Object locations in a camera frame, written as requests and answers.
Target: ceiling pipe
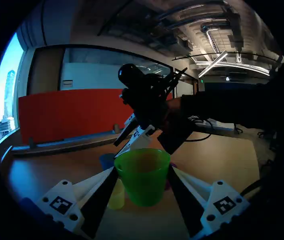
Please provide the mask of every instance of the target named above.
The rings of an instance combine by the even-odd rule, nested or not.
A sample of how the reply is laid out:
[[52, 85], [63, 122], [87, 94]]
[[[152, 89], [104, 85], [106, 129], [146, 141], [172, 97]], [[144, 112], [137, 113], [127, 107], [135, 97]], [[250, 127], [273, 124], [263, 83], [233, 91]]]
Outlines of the ceiling pipe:
[[187, 2], [185, 4], [178, 5], [174, 8], [171, 8], [168, 11], [157, 15], [154, 19], [157, 21], [161, 21], [167, 18], [168, 16], [171, 16], [174, 13], [179, 13], [179, 12], [183, 12], [189, 9], [199, 8], [199, 7], [203, 7], [207, 5], [220, 5], [226, 9], [231, 9], [231, 6], [228, 3], [221, 1], [221, 0], [220, 1], [210, 1], [210, 2], [207, 2], [207, 1], [200, 2], [199, 0], [195, 0], [195, 1]]
[[169, 26], [166, 26], [165, 28], [169, 30], [173, 30], [175, 28], [179, 28], [181, 26], [187, 25], [187, 24], [194, 24], [197, 22], [203, 22], [203, 21], [209, 21], [209, 20], [215, 20], [215, 19], [226, 19], [227, 15], [225, 13], [209, 13], [209, 14], [199, 14], [196, 16], [193, 16], [191, 18], [187, 18], [184, 20], [181, 20], [179, 22], [176, 22], [174, 24], [171, 24]]

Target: duct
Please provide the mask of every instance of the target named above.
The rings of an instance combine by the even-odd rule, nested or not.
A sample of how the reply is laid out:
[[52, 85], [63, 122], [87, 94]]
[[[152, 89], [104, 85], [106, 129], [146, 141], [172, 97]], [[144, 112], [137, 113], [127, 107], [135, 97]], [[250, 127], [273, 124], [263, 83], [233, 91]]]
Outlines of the duct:
[[162, 13], [162, 14], [159, 14], [154, 19], [157, 20], [157, 21], [161, 21], [161, 20], [167, 18], [168, 16], [171, 16], [174, 13], [183, 12], [183, 11], [193, 9], [193, 8], [203, 7], [205, 5], [221, 5], [221, 6], [225, 7], [227, 10], [231, 10], [230, 5], [228, 5], [226, 2], [221, 1], [221, 0], [220, 1], [210, 1], [210, 2], [203, 1], [202, 3], [200, 3], [199, 0], [195, 0], [195, 1], [187, 2], [185, 4], [178, 5], [174, 8], [171, 8], [170, 10], [168, 10], [168, 11]]
[[227, 15], [225, 13], [209, 13], [209, 14], [200, 14], [196, 15], [191, 18], [184, 19], [182, 21], [176, 22], [172, 25], [166, 26], [167, 29], [173, 30], [175, 28], [187, 25], [187, 24], [193, 24], [197, 22], [207, 21], [207, 20], [215, 20], [215, 19], [226, 19]]
[[208, 38], [209, 40], [209, 43], [213, 49], [213, 51], [216, 53], [217, 56], [219, 56], [220, 54], [218, 52], [220, 52], [218, 46], [216, 45], [216, 42], [214, 40], [214, 38], [212, 37], [211, 35], [211, 31], [214, 31], [214, 30], [219, 30], [218, 28], [213, 28], [213, 29], [209, 29], [206, 31], [206, 37]]
[[225, 22], [219, 22], [219, 23], [213, 23], [201, 26], [201, 31], [206, 34], [206, 37], [217, 56], [220, 55], [219, 54], [220, 50], [216, 45], [216, 42], [210, 32], [219, 29], [230, 29], [230, 23], [228, 21], [225, 21]]
[[239, 52], [236, 54], [236, 62], [237, 63], [241, 63], [242, 62], [241, 53], [239, 53]]

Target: ceiling light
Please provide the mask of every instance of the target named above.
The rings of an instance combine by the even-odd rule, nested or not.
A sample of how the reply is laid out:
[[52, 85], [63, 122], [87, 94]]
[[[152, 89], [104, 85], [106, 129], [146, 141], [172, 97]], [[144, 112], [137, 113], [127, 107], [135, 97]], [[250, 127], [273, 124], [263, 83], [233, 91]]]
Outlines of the ceiling light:
[[213, 62], [211, 62], [200, 74], [199, 78], [206, 74], [211, 68], [213, 68], [216, 64], [221, 62], [228, 55], [227, 51], [223, 51], [220, 56], [218, 56]]
[[[212, 62], [209, 61], [197, 61], [196, 65], [210, 65]], [[269, 71], [263, 67], [248, 65], [248, 64], [242, 64], [242, 63], [231, 63], [231, 62], [219, 62], [216, 64], [216, 66], [223, 66], [223, 67], [234, 67], [234, 68], [242, 68], [251, 70], [254, 72], [258, 72], [264, 75], [269, 76]]]

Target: white wall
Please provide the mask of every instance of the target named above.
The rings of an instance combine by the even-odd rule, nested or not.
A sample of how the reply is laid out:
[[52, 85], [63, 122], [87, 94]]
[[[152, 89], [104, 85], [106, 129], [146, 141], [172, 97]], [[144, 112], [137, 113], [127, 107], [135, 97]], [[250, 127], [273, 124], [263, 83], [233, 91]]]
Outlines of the white wall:
[[[118, 79], [120, 65], [65, 63], [62, 67], [61, 90], [90, 88], [125, 88]], [[63, 87], [63, 80], [73, 80], [72, 87]]]
[[179, 81], [176, 86], [176, 97], [180, 97], [182, 95], [193, 95], [193, 85]]

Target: desk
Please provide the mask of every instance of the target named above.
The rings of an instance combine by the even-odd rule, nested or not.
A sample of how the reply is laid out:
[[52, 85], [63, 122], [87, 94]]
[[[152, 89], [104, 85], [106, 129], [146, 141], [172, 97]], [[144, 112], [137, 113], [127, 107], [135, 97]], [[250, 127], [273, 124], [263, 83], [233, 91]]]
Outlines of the desk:
[[[150, 148], [163, 149], [152, 136]], [[189, 139], [206, 134], [194, 132]], [[112, 144], [51, 156], [16, 158], [6, 177], [17, 200], [38, 200], [60, 180], [77, 183], [102, 171], [98, 157], [116, 153]], [[202, 142], [186, 142], [172, 156], [179, 169], [208, 183], [223, 179], [237, 191], [259, 178], [252, 142], [212, 135]], [[99, 239], [188, 239], [173, 192], [168, 190], [159, 204], [149, 208], [134, 205], [126, 196], [121, 210], [106, 209], [96, 238]]]

